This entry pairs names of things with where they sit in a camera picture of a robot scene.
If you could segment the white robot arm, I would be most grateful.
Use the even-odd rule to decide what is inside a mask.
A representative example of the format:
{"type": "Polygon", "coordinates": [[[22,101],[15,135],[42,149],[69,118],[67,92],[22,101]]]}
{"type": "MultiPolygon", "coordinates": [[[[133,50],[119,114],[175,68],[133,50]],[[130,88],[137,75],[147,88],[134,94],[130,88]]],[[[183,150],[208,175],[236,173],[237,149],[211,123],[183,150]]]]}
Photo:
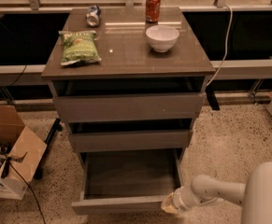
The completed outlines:
{"type": "Polygon", "coordinates": [[[245,184],[198,175],[189,187],[170,193],[161,208],[170,214],[181,214],[221,201],[242,207],[241,224],[272,224],[272,161],[258,165],[245,184]]]}

